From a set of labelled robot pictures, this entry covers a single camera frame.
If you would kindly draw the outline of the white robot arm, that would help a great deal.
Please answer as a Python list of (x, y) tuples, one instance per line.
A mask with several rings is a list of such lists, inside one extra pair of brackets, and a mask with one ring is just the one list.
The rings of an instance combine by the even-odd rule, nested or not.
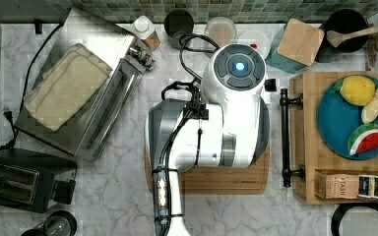
[(213, 53), (186, 100), (163, 97), (149, 110), (145, 148), (151, 166), (155, 236), (190, 236), (184, 222), (178, 174), (193, 167), (248, 168), (264, 153), (270, 117), (262, 98), (263, 57), (232, 43)]

